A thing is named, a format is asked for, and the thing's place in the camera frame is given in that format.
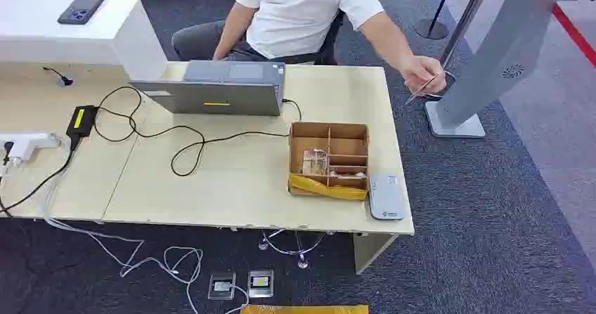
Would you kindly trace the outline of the person's left hand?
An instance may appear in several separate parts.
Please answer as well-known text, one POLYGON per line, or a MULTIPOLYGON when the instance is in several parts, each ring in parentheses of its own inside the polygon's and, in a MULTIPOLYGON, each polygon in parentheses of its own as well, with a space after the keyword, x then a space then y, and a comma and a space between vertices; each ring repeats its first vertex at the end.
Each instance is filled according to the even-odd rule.
POLYGON ((414 95, 435 94, 446 88, 446 74, 437 59, 421 55, 407 57, 399 72, 414 95))

